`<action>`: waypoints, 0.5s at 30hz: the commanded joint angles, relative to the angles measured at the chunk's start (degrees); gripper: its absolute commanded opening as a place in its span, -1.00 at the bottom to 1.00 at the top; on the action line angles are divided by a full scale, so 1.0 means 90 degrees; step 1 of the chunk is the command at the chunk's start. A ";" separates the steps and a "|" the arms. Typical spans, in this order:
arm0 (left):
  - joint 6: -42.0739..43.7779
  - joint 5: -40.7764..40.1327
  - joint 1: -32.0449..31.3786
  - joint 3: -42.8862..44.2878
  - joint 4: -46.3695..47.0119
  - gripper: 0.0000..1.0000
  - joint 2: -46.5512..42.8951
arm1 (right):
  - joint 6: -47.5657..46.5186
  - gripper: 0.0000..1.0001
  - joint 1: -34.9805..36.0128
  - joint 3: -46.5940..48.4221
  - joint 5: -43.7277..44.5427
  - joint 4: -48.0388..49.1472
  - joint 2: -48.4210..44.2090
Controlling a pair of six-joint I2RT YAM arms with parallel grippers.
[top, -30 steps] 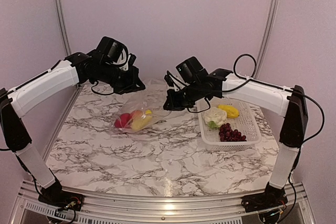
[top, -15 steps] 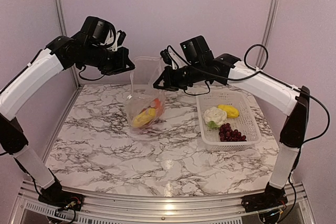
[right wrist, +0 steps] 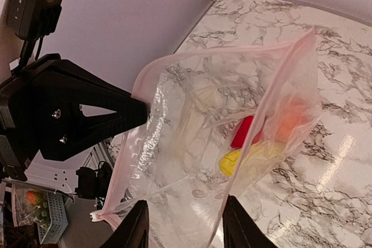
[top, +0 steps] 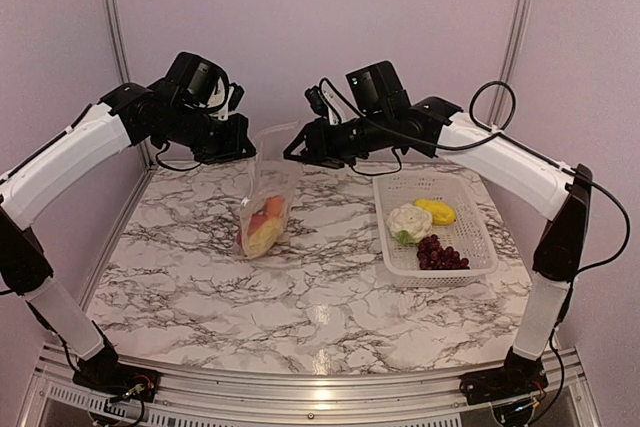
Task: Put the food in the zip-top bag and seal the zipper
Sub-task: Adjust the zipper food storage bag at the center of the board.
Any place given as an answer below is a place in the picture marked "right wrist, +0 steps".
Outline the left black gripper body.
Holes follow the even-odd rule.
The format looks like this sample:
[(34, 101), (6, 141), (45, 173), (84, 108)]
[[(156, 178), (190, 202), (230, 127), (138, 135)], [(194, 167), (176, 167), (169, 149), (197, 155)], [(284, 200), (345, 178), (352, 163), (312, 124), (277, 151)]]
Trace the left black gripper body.
[(1, 178), (27, 181), (26, 170), (40, 151), (42, 135), (33, 81), (48, 65), (61, 58), (58, 53), (44, 55), (14, 72), (1, 83)]

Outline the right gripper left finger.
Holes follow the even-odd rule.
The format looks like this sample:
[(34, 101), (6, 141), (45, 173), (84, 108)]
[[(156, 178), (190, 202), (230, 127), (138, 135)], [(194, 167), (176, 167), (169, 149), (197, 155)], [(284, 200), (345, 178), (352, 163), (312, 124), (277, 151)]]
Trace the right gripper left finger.
[(149, 208), (139, 200), (101, 248), (148, 248)]

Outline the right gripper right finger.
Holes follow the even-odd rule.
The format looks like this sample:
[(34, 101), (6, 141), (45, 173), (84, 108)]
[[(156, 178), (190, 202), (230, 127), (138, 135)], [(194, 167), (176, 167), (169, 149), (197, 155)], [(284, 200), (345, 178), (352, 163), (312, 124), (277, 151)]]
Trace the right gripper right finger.
[(255, 224), (235, 196), (223, 211), (224, 248), (277, 248)]

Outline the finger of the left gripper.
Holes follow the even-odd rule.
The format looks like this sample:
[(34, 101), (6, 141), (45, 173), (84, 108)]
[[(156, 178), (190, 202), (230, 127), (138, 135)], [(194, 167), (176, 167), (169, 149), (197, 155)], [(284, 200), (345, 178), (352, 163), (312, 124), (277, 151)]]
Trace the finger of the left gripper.
[(56, 109), (38, 121), (39, 149), (43, 158), (67, 159), (101, 141), (147, 122), (146, 108), (85, 116), (78, 108)]
[(50, 60), (32, 81), (37, 99), (51, 109), (87, 105), (108, 109), (129, 123), (145, 123), (147, 105), (69, 60)]

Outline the red bell pepper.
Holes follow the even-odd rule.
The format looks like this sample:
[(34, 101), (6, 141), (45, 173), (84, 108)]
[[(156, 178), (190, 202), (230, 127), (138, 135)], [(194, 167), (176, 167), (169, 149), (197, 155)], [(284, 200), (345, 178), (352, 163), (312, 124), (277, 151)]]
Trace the red bell pepper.
[[(245, 138), (246, 138), (246, 136), (247, 136), (247, 134), (248, 134), (248, 132), (251, 128), (253, 118), (254, 118), (254, 116), (251, 115), (251, 116), (245, 117), (241, 121), (240, 126), (239, 126), (237, 132), (235, 133), (235, 135), (233, 137), (233, 140), (230, 144), (230, 148), (232, 148), (234, 150), (242, 148), (242, 146), (244, 144), (244, 141), (245, 141)], [(255, 145), (255, 144), (259, 143), (262, 139), (262, 135), (263, 135), (263, 127), (261, 127), (260, 131), (253, 138), (252, 144)]]

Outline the clear zip top bag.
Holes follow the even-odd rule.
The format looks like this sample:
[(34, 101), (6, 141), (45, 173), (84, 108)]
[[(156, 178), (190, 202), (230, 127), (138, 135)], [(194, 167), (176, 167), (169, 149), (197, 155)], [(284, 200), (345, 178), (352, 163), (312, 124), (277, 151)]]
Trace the clear zip top bag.
[[(117, 229), (132, 207), (145, 200), (155, 247), (209, 247), (229, 194), (240, 195), (294, 154), (316, 125), (318, 90), (316, 35), (272, 46), (210, 48), (178, 53), (148, 64), (132, 96), (149, 106), (147, 122), (123, 135), (104, 206), (94, 222)], [(275, 134), (285, 103), (301, 98), (308, 122), (287, 142)], [(241, 121), (253, 115), (234, 173), (219, 170)], [(272, 162), (246, 161), (252, 140), (284, 144)]]

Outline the orange pumpkin toy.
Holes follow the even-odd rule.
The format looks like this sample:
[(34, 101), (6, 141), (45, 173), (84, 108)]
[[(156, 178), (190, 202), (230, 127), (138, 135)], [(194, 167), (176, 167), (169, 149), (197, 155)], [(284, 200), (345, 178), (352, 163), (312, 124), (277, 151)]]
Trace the orange pumpkin toy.
[(293, 130), (308, 122), (307, 104), (301, 98), (289, 100), (281, 109), (277, 122), (275, 140), (277, 142), (287, 142)]

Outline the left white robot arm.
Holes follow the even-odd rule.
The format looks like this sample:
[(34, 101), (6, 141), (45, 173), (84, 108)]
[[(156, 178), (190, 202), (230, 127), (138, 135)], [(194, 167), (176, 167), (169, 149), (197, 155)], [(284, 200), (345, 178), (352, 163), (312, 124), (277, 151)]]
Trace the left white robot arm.
[(66, 161), (147, 122), (147, 105), (58, 54), (48, 54), (1, 84), (1, 178), (72, 194)]

